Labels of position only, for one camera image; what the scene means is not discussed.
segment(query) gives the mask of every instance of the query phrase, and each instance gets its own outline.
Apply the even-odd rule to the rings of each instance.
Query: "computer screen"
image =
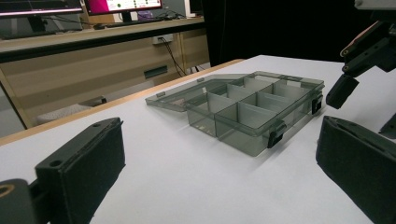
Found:
[[[25,35],[55,34],[47,30],[48,20],[52,20],[50,16],[82,12],[79,0],[0,0],[0,37],[19,38]],[[25,27],[23,36],[17,34],[17,30],[20,30],[17,20],[27,20],[29,27]]]
[[[85,0],[88,15],[121,13],[123,21],[131,21],[131,12],[163,8],[162,0]]]
[[[0,0],[0,19],[77,13],[79,0]]]

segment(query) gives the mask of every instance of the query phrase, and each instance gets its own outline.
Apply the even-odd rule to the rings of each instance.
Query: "cabinet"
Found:
[[[169,47],[184,70],[209,62],[205,29],[173,36]],[[165,68],[162,73],[145,76],[160,67]],[[152,37],[0,63],[0,80],[27,128],[37,125],[39,115],[133,86],[141,91],[178,77],[167,47],[153,45]]]

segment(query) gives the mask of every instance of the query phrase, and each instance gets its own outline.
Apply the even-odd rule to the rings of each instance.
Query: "white table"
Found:
[[[341,67],[257,56],[204,76],[266,71],[310,77],[325,81],[326,95]],[[190,127],[185,113],[147,106],[153,92],[1,146],[0,180],[32,182],[34,167],[51,152],[96,121],[120,117],[126,166],[92,223],[372,223],[315,159],[324,115],[378,132],[396,112],[396,72],[374,68],[358,80],[341,109],[325,106],[291,139],[255,158]]]

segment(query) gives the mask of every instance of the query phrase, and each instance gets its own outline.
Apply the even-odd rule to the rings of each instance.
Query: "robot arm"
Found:
[[[359,84],[355,77],[370,68],[377,66],[385,72],[396,68],[396,26],[392,16],[396,21],[396,10],[374,11],[372,19],[377,18],[378,21],[342,50],[344,74],[329,91],[327,105],[340,108]]]

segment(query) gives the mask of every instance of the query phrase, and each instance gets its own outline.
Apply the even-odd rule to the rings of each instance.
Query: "plastic organizer box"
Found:
[[[257,156],[321,109],[323,88],[322,80],[267,72],[212,75],[159,92],[146,103],[187,111],[190,126]]]

